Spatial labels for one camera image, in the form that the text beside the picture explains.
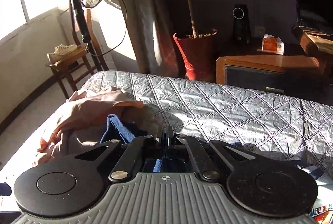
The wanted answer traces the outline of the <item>blue and white printed shirt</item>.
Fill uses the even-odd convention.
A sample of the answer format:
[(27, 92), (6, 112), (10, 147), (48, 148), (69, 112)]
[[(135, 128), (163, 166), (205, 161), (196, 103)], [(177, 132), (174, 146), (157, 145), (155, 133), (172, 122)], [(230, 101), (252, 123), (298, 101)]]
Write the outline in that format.
[[(134, 138), (147, 134), (146, 131), (140, 130), (134, 122), (121, 121), (115, 114), (108, 115), (106, 122), (107, 128), (100, 144), (112, 139), (122, 140), (124, 144), (129, 144)], [(332, 223), (332, 178), (314, 164), (308, 164), (302, 160), (288, 160), (287, 163), (309, 173), (317, 183), (318, 196), (310, 216), (318, 223)], [(180, 169), (181, 166), (174, 160), (158, 159), (149, 160), (144, 165), (143, 171), (160, 173), (177, 172)]]

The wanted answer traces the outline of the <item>pink garment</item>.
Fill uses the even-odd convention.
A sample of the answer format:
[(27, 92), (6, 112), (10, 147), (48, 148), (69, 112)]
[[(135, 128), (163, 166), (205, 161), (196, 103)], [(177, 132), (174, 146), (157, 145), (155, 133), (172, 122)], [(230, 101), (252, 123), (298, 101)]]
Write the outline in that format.
[(32, 166), (83, 153), (99, 144), (110, 114), (121, 121), (134, 122), (140, 130), (154, 135), (163, 124), (151, 119), (150, 112), (144, 102), (116, 87), (99, 92), (77, 90), (47, 119)]

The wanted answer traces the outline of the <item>red plant pot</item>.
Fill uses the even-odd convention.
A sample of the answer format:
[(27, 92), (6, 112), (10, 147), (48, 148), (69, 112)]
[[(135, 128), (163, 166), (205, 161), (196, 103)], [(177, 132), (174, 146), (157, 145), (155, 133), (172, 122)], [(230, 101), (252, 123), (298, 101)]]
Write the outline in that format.
[(216, 35), (217, 30), (214, 28), (210, 33), (201, 34), (197, 38), (174, 34), (173, 39), (181, 52), (188, 80), (214, 82), (213, 45)]

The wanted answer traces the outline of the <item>wooden chair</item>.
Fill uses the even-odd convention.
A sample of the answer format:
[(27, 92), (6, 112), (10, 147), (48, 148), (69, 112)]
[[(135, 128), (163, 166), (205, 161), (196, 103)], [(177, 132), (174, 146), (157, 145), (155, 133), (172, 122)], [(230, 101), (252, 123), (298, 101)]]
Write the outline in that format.
[(102, 56), (99, 42), (93, 33), (91, 10), (87, 9), (84, 11), (83, 15), (87, 21), (87, 27), (92, 39), (92, 46), (96, 53), (95, 58), (98, 60), (94, 63), (93, 66), (90, 65), (87, 59), (89, 52), (86, 50), (86, 47), (79, 41), (76, 31), (75, 13), (73, 10), (72, 0), (68, 1), (68, 9), (71, 18), (71, 32), (76, 48), (64, 56), (55, 59), (49, 59), (49, 62), (45, 65), (51, 70), (65, 98), (69, 98), (69, 95), (62, 82), (62, 78), (66, 78), (70, 88), (73, 91), (76, 91), (77, 83), (83, 80), (84, 77), (88, 75), (94, 75), (96, 71), (107, 71), (109, 69), (104, 57)]

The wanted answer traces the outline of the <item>grey quilted bed cover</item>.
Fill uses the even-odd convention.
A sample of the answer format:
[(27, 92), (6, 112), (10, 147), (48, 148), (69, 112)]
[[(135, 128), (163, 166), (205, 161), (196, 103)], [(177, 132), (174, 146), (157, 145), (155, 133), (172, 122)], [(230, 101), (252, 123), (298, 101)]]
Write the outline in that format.
[(332, 107), (280, 94), (180, 78), (102, 71), (83, 87), (100, 92), (119, 88), (142, 101), (122, 120), (155, 133), (171, 126), (201, 140), (239, 142), (277, 160), (301, 160), (332, 175)]

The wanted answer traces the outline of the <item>white sneaker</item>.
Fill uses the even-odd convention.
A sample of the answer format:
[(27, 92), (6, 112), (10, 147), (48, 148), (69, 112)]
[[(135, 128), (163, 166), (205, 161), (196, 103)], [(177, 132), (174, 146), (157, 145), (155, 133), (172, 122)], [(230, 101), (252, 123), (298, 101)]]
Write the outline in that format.
[(54, 52), (48, 53), (47, 58), (50, 63), (60, 61), (64, 56), (74, 52), (77, 49), (77, 45), (58, 45), (55, 47)]

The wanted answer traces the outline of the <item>orange tissue pack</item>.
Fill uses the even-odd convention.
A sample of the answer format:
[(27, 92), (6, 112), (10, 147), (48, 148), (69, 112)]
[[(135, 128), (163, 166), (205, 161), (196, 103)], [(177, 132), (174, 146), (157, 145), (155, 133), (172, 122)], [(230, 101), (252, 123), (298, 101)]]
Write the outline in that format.
[(285, 45), (280, 38), (276, 38), (269, 34), (264, 34), (261, 47), (263, 52), (284, 55), (284, 49)]

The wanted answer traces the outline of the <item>wooden side cabinet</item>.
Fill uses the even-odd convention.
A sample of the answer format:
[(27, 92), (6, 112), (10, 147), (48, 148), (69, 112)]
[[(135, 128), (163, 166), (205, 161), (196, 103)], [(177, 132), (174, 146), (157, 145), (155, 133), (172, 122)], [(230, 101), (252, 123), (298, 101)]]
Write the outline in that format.
[(332, 84), (313, 57), (219, 57), (216, 61), (216, 83), (332, 105)]

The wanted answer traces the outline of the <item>grey curtain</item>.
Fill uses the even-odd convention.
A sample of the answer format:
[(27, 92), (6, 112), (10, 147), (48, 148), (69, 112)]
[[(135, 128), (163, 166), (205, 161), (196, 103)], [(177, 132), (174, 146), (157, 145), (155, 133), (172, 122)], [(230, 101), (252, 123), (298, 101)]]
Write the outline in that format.
[(179, 67), (164, 0), (120, 0), (139, 72), (176, 77)]

